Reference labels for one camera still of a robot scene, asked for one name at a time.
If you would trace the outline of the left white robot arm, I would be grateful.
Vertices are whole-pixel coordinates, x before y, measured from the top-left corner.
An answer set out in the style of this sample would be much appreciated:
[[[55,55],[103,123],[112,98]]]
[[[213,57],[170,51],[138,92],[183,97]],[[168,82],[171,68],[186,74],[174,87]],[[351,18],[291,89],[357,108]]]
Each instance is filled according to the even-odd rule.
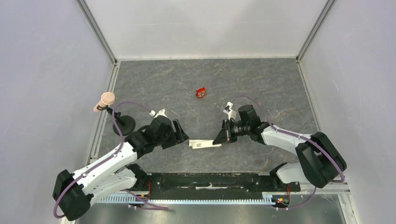
[[[160,115],[149,125],[123,137],[116,148],[94,163],[73,172],[61,171],[52,193],[55,200],[53,216],[73,221],[108,195],[130,188],[144,189],[147,183],[144,175],[129,168],[120,174],[116,171],[151,153],[155,147],[167,149],[188,139],[177,119],[170,120]]]

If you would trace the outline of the white remote control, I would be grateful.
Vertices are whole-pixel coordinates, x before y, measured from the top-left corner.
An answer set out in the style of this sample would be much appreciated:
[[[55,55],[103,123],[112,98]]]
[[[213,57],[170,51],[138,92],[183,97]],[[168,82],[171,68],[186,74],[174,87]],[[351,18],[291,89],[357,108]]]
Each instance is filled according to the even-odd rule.
[[[189,140],[189,147],[192,149],[202,149],[210,147],[220,147],[222,144],[214,144],[214,140]]]

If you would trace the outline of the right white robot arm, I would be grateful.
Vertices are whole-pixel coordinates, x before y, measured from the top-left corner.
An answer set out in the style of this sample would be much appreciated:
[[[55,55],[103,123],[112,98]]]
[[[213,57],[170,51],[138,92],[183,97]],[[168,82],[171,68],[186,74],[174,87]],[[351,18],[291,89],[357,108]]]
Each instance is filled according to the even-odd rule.
[[[275,190],[284,189],[292,182],[309,182],[323,188],[335,182],[347,168],[347,163],[331,140],[322,132],[302,134],[291,132],[272,123],[261,121],[252,105],[238,111],[228,103],[223,112],[228,115],[213,144],[234,143],[239,136],[249,136],[252,141],[275,146],[295,154],[297,163],[285,163],[272,170],[270,185]]]

